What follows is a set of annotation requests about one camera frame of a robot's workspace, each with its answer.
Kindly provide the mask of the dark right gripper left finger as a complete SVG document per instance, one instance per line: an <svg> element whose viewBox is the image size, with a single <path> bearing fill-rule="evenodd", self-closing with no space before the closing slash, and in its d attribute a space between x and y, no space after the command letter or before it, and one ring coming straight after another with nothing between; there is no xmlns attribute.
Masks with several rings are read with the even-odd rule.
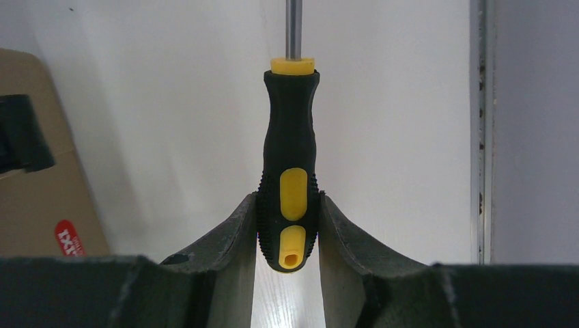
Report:
<svg viewBox="0 0 579 328"><path fill-rule="evenodd" d="M1 259L2 327L248 327L255 195L161 263L145 256Z"/></svg>

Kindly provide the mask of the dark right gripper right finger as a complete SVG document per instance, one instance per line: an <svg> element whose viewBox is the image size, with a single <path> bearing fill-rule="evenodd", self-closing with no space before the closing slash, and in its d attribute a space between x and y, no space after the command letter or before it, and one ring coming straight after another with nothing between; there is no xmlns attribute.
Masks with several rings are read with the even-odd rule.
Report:
<svg viewBox="0 0 579 328"><path fill-rule="evenodd" d="M578 267L422 264L320 202L327 327L577 327Z"/></svg>

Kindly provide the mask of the black yellow screwdriver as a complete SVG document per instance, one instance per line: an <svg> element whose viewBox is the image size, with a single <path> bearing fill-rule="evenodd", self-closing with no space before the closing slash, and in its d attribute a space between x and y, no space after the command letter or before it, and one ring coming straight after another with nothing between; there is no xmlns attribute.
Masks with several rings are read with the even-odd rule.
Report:
<svg viewBox="0 0 579 328"><path fill-rule="evenodd" d="M302 1L286 1L285 56L272 59L264 73L270 118L256 196L257 233L266 262L281 273L305 265L320 211L312 111L320 74L314 59L302 56L302 12Z"/></svg>

